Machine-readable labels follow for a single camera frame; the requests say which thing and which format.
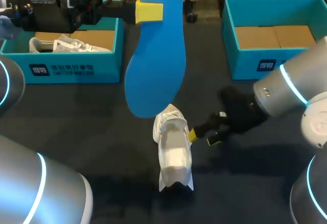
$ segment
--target glowing blue light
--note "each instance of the glowing blue light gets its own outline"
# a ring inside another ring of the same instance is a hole
[[[4,71],[6,73],[6,78],[7,78],[7,90],[6,90],[6,94],[4,96],[4,98],[2,99],[2,101],[0,102],[0,106],[2,105],[2,103],[4,103],[4,101],[6,100],[8,93],[9,93],[9,87],[10,87],[10,80],[9,80],[9,74],[8,71],[6,69],[6,67],[4,66],[4,64],[2,63],[2,61],[0,61],[0,65],[4,68]]]
[[[315,204],[315,206],[317,207],[317,209],[319,210],[319,212],[322,214],[323,217],[325,217],[325,219],[327,220],[327,215],[325,214],[325,212],[322,210],[322,208],[318,205],[316,198],[314,197],[311,187],[310,187],[310,182],[309,182],[309,170],[310,170],[310,166],[311,163],[313,161],[313,159],[311,160],[309,166],[308,166],[308,171],[307,171],[307,185],[308,185],[308,190],[309,190],[309,194],[312,198],[313,203]]]
[[[33,218],[33,216],[34,216],[34,214],[36,212],[37,207],[40,204],[40,201],[41,201],[41,198],[42,198],[42,195],[43,195],[43,191],[44,191],[45,179],[46,179],[46,165],[45,165],[45,160],[42,157],[42,155],[38,153],[38,156],[40,157],[41,165],[42,165],[41,183],[40,183],[40,186],[39,186],[39,190],[37,191],[36,198],[35,198],[35,201],[34,201],[34,203],[32,205],[32,208],[31,208],[29,214],[27,215],[25,221],[22,224],[29,224],[30,223],[30,221],[32,220],[32,218]]]
[[[282,64],[280,67],[282,75],[286,81],[286,83],[288,84],[288,86],[291,88],[291,90],[294,92],[294,94],[304,103],[304,104],[308,104],[308,101],[300,94],[300,92],[295,88],[295,86],[293,85],[290,77],[288,76],[287,72],[285,71],[284,65]]]

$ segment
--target teal box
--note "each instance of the teal box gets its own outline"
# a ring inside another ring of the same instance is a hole
[[[258,80],[307,48],[240,49],[235,27],[308,25],[317,42],[327,35],[324,0],[226,0],[222,37],[234,80]]]
[[[15,61],[25,75],[26,84],[98,84],[120,81],[124,45],[124,23],[120,18],[103,17],[97,25],[79,30],[114,30],[112,52],[28,53],[34,32],[22,31],[6,40],[1,54]]]

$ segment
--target shoe box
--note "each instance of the shoe box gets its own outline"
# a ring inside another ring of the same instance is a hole
[[[114,31],[111,30],[83,30],[75,31],[72,34],[64,34],[72,39],[78,39],[86,44],[98,46],[112,50],[114,43]],[[61,33],[41,33],[36,32],[35,37],[40,40],[54,41],[58,39]]]
[[[112,50],[88,53],[29,53],[32,37],[53,41],[60,33],[21,31],[5,40],[1,55],[15,61],[22,69],[27,84],[99,84],[120,81],[124,23],[119,18],[103,17],[97,25],[82,25],[68,37]]]
[[[222,37],[232,78],[263,78],[326,36],[326,22],[324,0],[225,0]]]

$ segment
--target table surface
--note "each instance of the table surface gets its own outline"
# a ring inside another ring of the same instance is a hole
[[[230,79],[220,28],[220,22],[184,26],[187,68],[173,103],[190,127],[222,109],[218,89],[251,91],[253,82]],[[138,38],[139,27],[126,29],[122,77]],[[194,192],[179,185],[158,192],[154,119],[131,114],[123,82],[28,85],[0,120],[0,133],[85,175],[95,198],[92,224],[292,223],[292,181],[312,157],[300,133],[302,112],[231,137],[229,149],[194,143]]]

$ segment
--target white sneaker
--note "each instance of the white sneaker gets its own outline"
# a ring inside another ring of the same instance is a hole
[[[176,182],[192,190],[192,154],[188,122],[173,105],[158,114],[153,126],[153,140],[158,143],[160,163],[159,191]]]
[[[67,53],[67,52],[110,52],[111,50],[84,44],[78,39],[71,39],[66,35],[61,35],[55,41],[43,41],[38,38],[30,40],[30,53],[40,52],[54,52],[54,53]]]

